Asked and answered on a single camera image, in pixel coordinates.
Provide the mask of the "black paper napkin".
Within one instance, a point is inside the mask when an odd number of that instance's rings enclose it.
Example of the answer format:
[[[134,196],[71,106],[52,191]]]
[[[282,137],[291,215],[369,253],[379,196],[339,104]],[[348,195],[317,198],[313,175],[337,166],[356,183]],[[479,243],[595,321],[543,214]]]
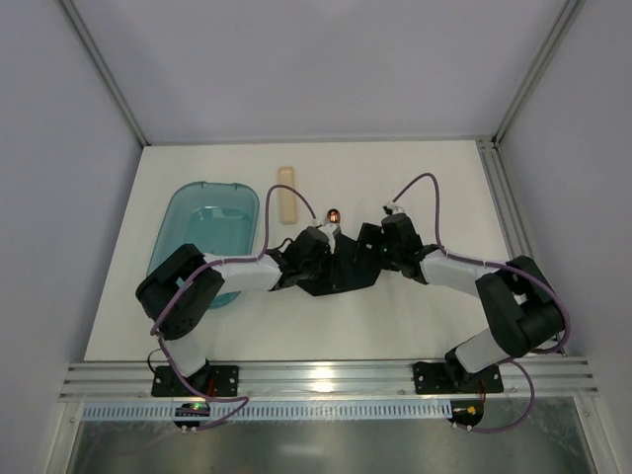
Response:
[[[304,279],[297,285],[311,296],[341,294],[373,286],[381,273],[381,265],[372,253],[367,259],[358,257],[356,249],[356,240],[339,234],[330,267],[315,279]]]

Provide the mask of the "copper spoon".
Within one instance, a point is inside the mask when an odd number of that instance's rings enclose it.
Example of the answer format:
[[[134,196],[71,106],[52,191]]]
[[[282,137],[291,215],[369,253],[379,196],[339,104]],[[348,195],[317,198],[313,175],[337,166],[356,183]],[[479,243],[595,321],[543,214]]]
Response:
[[[341,223],[341,213],[335,208],[330,208],[326,213],[325,222],[339,225]]]

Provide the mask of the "beige cutlery case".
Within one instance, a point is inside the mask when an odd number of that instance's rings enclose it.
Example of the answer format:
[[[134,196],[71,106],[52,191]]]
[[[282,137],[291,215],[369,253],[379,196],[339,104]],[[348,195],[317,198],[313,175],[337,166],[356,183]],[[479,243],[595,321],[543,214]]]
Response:
[[[297,197],[290,188],[295,188],[295,171],[291,166],[277,170],[276,182],[283,187],[278,192],[278,218],[283,225],[293,225],[298,221]]]

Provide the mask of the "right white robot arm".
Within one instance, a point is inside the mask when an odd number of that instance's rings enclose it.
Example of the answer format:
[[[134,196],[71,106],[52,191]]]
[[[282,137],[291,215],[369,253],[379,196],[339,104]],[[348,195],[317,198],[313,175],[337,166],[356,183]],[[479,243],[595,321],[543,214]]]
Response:
[[[487,328],[446,353],[444,362],[419,365],[423,381],[438,378],[446,393],[476,390],[499,363],[544,354],[542,345],[569,329],[567,311],[531,258],[495,263],[450,254],[438,243],[425,244],[405,213],[390,214],[378,225],[365,222],[355,260],[479,299]]]

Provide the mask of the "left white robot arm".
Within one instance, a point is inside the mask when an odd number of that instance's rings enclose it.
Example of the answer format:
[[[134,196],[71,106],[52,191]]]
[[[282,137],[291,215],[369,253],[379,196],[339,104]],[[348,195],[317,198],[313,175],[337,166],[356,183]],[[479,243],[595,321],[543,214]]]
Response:
[[[326,276],[337,250],[340,226],[305,228],[283,251],[259,255],[213,257],[184,244],[137,287],[135,297],[153,321],[158,339],[179,381],[199,394],[193,381],[204,382],[208,362],[192,332],[216,296],[250,290],[276,291]]]

